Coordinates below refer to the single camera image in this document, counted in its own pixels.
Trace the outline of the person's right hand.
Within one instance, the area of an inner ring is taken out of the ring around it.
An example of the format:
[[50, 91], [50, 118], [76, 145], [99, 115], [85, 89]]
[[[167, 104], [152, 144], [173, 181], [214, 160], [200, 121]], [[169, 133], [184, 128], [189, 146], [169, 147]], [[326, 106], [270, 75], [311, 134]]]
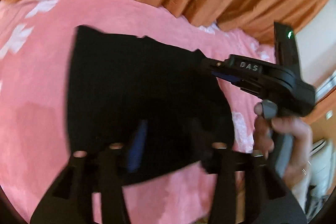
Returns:
[[302, 166], [310, 159], [313, 140], [311, 127], [296, 116], [275, 117], [267, 121], [263, 117], [261, 103], [254, 106], [254, 112], [257, 115], [253, 133], [255, 148], [261, 151], [265, 158], [274, 150], [274, 141], [270, 136], [271, 131], [282, 135], [291, 135], [294, 138], [291, 157], [283, 176], [288, 188], [293, 188], [295, 184], [306, 177], [302, 173]]

